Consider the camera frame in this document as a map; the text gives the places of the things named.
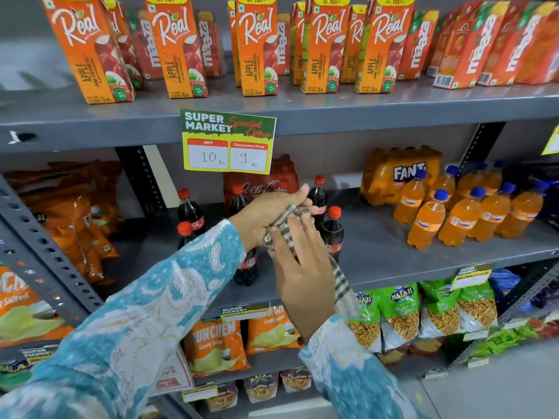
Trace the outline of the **person's left hand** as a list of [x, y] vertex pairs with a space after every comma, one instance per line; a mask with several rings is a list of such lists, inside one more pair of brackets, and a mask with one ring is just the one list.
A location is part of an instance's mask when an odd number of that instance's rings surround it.
[[272, 193], [261, 194], [228, 218], [240, 236], [245, 253], [263, 244], [266, 228], [278, 217], [272, 216]]

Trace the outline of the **checkered grey cleaning cloth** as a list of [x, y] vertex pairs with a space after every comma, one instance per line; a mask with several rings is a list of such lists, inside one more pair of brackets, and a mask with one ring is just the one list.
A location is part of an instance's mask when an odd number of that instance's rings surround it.
[[[308, 209], [303, 209], [299, 211], [295, 204], [290, 204], [267, 228], [264, 235], [264, 246], [270, 258], [275, 257], [275, 247], [272, 241], [270, 230], [276, 227], [281, 232], [282, 238], [286, 242], [290, 249], [293, 257], [298, 260], [296, 251], [293, 245], [292, 236], [290, 232], [289, 225], [287, 223], [287, 218], [290, 214], [297, 217], [300, 221], [301, 215], [303, 213], [308, 213]], [[337, 261], [333, 258], [331, 253], [328, 253], [330, 266], [332, 267], [332, 272], [335, 276], [335, 310], [339, 316], [344, 317], [346, 320], [360, 316], [360, 304], [355, 298], [355, 294], [352, 290], [350, 283], [347, 281], [345, 275], [343, 274], [341, 268], [339, 267]]]

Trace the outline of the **person's right forearm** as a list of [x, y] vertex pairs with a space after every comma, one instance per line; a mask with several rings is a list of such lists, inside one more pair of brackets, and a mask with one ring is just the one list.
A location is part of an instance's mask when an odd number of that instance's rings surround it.
[[341, 419], [430, 419], [337, 314], [314, 332], [299, 358]]

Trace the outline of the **group of dark cola bottles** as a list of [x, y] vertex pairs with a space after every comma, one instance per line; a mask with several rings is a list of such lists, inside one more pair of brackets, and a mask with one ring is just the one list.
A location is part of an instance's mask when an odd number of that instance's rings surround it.
[[[332, 205], [328, 209], [327, 219], [324, 219], [322, 213], [326, 209], [326, 195], [324, 189], [320, 186], [324, 183], [324, 176], [318, 175], [315, 178], [317, 187], [311, 189], [309, 198], [313, 204], [319, 207], [319, 213], [313, 216], [314, 223], [325, 243], [325, 246], [333, 258], [337, 261], [339, 259], [339, 250], [343, 245], [344, 228], [339, 218], [341, 217], [342, 210], [338, 206]], [[280, 191], [287, 192], [288, 182], [285, 180], [280, 181]], [[233, 187], [234, 197], [229, 205], [230, 216], [239, 213], [243, 208], [248, 206], [250, 201], [243, 195], [243, 188], [240, 185]], [[190, 192], [187, 189], [178, 191], [181, 203], [178, 208], [179, 222], [177, 231], [181, 236], [178, 248], [182, 248], [187, 242], [190, 242], [194, 237], [197, 237], [205, 232], [205, 221], [200, 206], [194, 202], [190, 202]], [[248, 254], [246, 260], [247, 268], [253, 269], [251, 261], [255, 260], [255, 250]]]

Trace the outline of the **red shrink-wrapped cola pack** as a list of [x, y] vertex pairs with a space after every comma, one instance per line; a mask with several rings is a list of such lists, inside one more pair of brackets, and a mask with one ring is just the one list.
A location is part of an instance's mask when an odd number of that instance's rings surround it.
[[243, 195], [248, 201], [253, 200], [263, 192], [280, 191], [280, 181], [287, 181], [287, 192], [292, 194], [299, 190], [298, 176], [295, 164], [289, 154], [282, 154], [272, 159], [269, 175], [251, 173], [223, 173], [223, 193], [225, 205], [228, 207], [234, 197], [233, 187], [240, 185]]

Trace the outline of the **small shelf price tag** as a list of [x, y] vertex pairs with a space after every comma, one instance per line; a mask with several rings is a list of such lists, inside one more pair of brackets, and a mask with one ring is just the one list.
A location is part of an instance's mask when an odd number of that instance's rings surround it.
[[462, 267], [455, 275], [451, 290], [464, 289], [485, 283], [493, 270], [493, 263], [480, 263], [469, 267]]
[[220, 318], [224, 322], [228, 322], [268, 317], [270, 308], [270, 301], [241, 304], [234, 307], [220, 309]]
[[19, 350], [21, 359], [18, 360], [18, 364], [21, 364], [23, 368], [32, 367], [40, 361], [51, 357], [54, 353], [56, 353], [58, 348], [59, 344], [49, 344], [21, 349]]
[[191, 403], [200, 400], [207, 400], [219, 395], [218, 385], [215, 383], [206, 384], [200, 387], [194, 387], [187, 391], [181, 392], [181, 401]]

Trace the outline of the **green and yellow price sign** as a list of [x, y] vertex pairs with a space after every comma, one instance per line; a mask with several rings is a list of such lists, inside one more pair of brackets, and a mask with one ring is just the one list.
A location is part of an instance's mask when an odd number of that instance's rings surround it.
[[277, 119], [181, 109], [185, 170], [268, 175]]

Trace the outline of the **green snack packet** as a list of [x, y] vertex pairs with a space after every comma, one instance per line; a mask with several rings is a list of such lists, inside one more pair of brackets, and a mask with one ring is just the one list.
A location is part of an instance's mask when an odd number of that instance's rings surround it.
[[382, 332], [380, 312], [380, 291], [367, 290], [355, 294], [360, 306], [360, 314], [347, 322], [358, 343], [369, 352], [381, 353]]
[[394, 350], [415, 339], [420, 325], [417, 283], [381, 288], [377, 294], [383, 351]]
[[419, 338], [440, 338], [459, 331], [458, 291], [452, 289], [453, 278], [422, 281]]
[[460, 289], [457, 306], [462, 332], [486, 330], [498, 324], [495, 297], [488, 281]]

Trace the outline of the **grey metal shelving rack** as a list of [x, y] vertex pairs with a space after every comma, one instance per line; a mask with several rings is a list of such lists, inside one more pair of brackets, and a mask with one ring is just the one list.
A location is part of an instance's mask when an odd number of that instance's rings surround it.
[[[422, 77], [397, 83], [389, 95], [359, 95], [349, 85], [304, 95], [287, 77], [280, 86], [276, 97], [245, 98], [230, 73], [209, 82], [205, 99], [170, 99], [157, 81], [132, 103], [88, 105], [41, 2], [0, 0], [0, 262], [78, 324], [176, 249], [175, 188], [189, 187], [205, 204], [208, 226], [225, 217], [222, 174], [183, 167], [179, 113], [198, 109], [276, 118], [274, 156], [290, 154], [299, 182], [326, 175], [331, 202], [344, 209], [340, 262], [354, 290], [444, 278], [482, 263], [528, 263], [529, 281], [507, 307], [511, 317], [521, 299], [559, 274], [559, 231], [539, 219], [521, 239], [467, 241], [458, 249], [435, 241], [421, 252], [407, 246], [407, 229], [392, 221], [391, 208], [366, 205], [357, 189], [375, 147], [429, 144], [444, 162], [465, 168], [538, 155], [559, 120], [559, 84], [447, 91]], [[52, 160], [95, 159], [122, 163], [117, 201], [126, 218], [113, 237], [120, 257], [106, 262], [117, 283], [98, 290], [5, 179], [8, 170]]]

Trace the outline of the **group of orange soda bottles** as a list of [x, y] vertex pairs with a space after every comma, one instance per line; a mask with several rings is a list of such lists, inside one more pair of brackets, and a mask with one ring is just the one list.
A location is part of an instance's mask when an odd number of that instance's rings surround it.
[[450, 165], [445, 175], [424, 188], [424, 170], [419, 170], [401, 192], [394, 219], [410, 224], [407, 243], [417, 250], [437, 237], [445, 246], [459, 247], [467, 238], [485, 242], [495, 235], [516, 239], [542, 209], [542, 192], [549, 187], [538, 182], [534, 190], [518, 193], [514, 182], [504, 180], [503, 163], [488, 170], [479, 163], [460, 179], [458, 167]]

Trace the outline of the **row of orange juice cartons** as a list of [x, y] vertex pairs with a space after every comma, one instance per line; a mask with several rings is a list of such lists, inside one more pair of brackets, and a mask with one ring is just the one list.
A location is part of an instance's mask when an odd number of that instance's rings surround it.
[[[118, 0], [40, 0], [88, 104], [133, 102], [148, 88]], [[208, 97], [206, 36], [191, 0], [145, 0], [172, 99]], [[276, 95], [277, 0], [233, 0], [232, 48], [245, 97]]]

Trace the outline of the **red and white paper sign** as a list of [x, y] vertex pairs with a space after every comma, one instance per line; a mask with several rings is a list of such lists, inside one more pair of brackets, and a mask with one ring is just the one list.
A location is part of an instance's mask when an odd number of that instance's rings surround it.
[[185, 353], [179, 345], [176, 352], [168, 359], [150, 397], [186, 392], [195, 387], [193, 375], [187, 359], [185, 358]]

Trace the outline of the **blue snack packet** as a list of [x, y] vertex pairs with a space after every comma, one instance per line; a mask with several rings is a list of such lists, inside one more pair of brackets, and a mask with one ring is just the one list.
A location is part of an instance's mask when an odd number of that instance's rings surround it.
[[521, 277], [505, 268], [493, 269], [488, 282], [493, 290], [495, 301], [500, 303], [521, 282]]

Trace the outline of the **pile of orange snack bags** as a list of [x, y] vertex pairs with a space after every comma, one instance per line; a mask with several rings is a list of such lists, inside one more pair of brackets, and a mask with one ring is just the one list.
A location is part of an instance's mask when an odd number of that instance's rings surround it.
[[123, 222], [117, 204], [119, 161], [49, 162], [12, 170], [5, 180], [75, 268], [93, 286], [109, 286], [102, 262], [120, 255], [109, 241]]

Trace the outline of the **light green snack packets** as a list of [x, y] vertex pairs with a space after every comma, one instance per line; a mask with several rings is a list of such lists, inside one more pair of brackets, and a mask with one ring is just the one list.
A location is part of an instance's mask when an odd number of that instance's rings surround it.
[[501, 355], [503, 352], [522, 342], [541, 340], [537, 331], [530, 325], [524, 324], [516, 328], [501, 328], [491, 335], [480, 347], [475, 349], [470, 358], [484, 358], [492, 355]]

